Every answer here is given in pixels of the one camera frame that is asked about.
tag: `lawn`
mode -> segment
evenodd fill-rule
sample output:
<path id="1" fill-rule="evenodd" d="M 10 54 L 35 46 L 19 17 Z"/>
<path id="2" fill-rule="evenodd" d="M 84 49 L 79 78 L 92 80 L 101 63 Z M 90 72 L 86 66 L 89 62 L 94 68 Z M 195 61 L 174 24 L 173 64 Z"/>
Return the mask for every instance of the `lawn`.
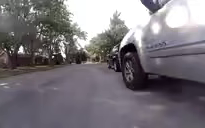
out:
<path id="1" fill-rule="evenodd" d="M 49 66 L 18 67 L 17 69 L 14 69 L 14 70 L 0 68 L 0 78 L 20 75 L 20 74 L 30 73 L 30 72 L 46 71 L 46 70 L 59 68 L 63 66 L 64 65 L 56 65 L 53 67 L 49 67 Z"/>

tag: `wheel well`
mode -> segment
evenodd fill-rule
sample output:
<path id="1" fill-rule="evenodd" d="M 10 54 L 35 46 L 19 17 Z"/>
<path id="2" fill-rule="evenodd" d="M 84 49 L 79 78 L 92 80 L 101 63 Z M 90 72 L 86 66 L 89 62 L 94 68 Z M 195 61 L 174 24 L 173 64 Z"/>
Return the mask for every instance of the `wheel well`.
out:
<path id="1" fill-rule="evenodd" d="M 121 49 L 121 52 L 120 52 L 121 63 L 122 63 L 122 58 L 124 57 L 124 55 L 125 55 L 127 52 L 137 52 L 137 50 L 136 50 L 136 48 L 135 48 L 135 45 L 134 45 L 134 44 L 128 44 L 128 45 L 124 46 L 124 47 Z"/>

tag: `white sky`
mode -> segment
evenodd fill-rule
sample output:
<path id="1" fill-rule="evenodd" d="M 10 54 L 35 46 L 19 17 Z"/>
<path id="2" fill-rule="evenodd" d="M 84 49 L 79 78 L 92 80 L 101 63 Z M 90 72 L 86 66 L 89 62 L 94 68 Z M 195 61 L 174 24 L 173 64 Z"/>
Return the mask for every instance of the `white sky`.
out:
<path id="1" fill-rule="evenodd" d="M 88 33 L 87 41 L 79 41 L 82 46 L 109 26 L 110 17 L 117 10 L 129 28 L 144 24 L 149 17 L 140 0 L 68 0 L 73 21 Z"/>

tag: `car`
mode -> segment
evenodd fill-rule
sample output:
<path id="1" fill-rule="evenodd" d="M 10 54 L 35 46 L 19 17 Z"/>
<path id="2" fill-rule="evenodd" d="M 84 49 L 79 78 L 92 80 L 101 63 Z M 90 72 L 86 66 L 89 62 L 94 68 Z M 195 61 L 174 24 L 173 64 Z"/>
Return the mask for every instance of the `car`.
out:
<path id="1" fill-rule="evenodd" d="M 120 44 L 126 86 L 146 87 L 155 74 L 205 83 L 205 0 L 141 0 L 145 26 L 131 29 Z"/>
<path id="2" fill-rule="evenodd" d="M 118 51 L 120 44 L 113 47 L 110 54 L 107 55 L 107 65 L 109 69 L 114 69 L 115 72 L 120 72 L 121 67 L 118 60 Z"/>

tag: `asphalt road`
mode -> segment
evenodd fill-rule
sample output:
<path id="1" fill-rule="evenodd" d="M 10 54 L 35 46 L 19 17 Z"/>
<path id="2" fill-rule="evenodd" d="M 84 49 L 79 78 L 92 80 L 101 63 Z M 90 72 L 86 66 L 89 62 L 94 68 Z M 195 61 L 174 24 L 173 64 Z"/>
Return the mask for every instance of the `asphalt road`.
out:
<path id="1" fill-rule="evenodd" d="M 0 128 L 205 128 L 205 85 L 133 92 L 103 64 L 24 74 L 0 80 Z"/>

